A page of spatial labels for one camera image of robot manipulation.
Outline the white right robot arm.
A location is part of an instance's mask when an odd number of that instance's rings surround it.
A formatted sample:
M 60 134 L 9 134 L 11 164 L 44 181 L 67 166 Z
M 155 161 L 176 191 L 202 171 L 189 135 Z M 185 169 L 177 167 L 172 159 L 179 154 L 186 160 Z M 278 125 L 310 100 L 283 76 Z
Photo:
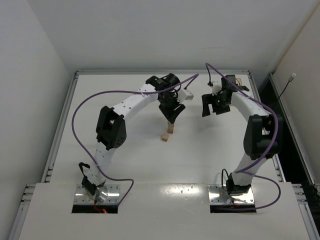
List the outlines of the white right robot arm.
M 182 82 L 172 73 L 156 78 L 154 82 L 159 109 L 171 125 L 185 109 L 182 102 L 187 99 L 187 89 L 181 88 L 181 85 Z M 238 85 L 234 75 L 222 75 L 218 87 L 212 81 L 208 85 L 212 92 L 201 97 L 203 117 L 211 113 L 227 113 L 234 106 L 247 122 L 243 139 L 244 155 L 238 167 L 229 174 L 225 188 L 229 195 L 247 193 L 261 165 L 282 148 L 283 120 L 271 108 L 252 98 L 249 88 Z

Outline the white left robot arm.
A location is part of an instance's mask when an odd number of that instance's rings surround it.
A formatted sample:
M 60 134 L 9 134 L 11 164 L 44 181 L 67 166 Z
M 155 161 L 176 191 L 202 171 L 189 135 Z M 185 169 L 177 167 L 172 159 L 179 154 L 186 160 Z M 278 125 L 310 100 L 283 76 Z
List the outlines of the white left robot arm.
M 81 185 L 91 196 L 96 196 L 98 190 L 111 177 L 107 176 L 103 167 L 107 167 L 112 157 L 127 138 L 127 122 L 138 112 L 149 104 L 158 101 L 160 112 L 165 119 L 174 124 L 179 114 L 186 108 L 183 104 L 186 100 L 191 100 L 193 95 L 182 89 L 183 82 L 169 73 L 163 77 L 155 75 L 148 78 L 137 91 L 127 91 L 130 95 L 122 102 L 109 107 L 101 108 L 95 128 L 96 151 L 89 154 L 96 166 L 96 173 L 93 176 L 83 175 Z

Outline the clear amber plastic bin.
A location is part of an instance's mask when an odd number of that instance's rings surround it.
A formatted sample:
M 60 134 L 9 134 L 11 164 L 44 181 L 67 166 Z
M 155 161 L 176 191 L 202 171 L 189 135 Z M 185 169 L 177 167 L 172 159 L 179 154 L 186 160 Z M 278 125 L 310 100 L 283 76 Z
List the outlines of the clear amber plastic bin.
M 240 88 L 242 86 L 242 79 L 241 78 L 237 78 L 235 75 L 228 75 L 227 78 L 234 84 L 236 85 L 238 88 Z M 232 92 L 237 92 L 238 90 L 232 86 L 231 84 L 230 85 L 230 90 Z

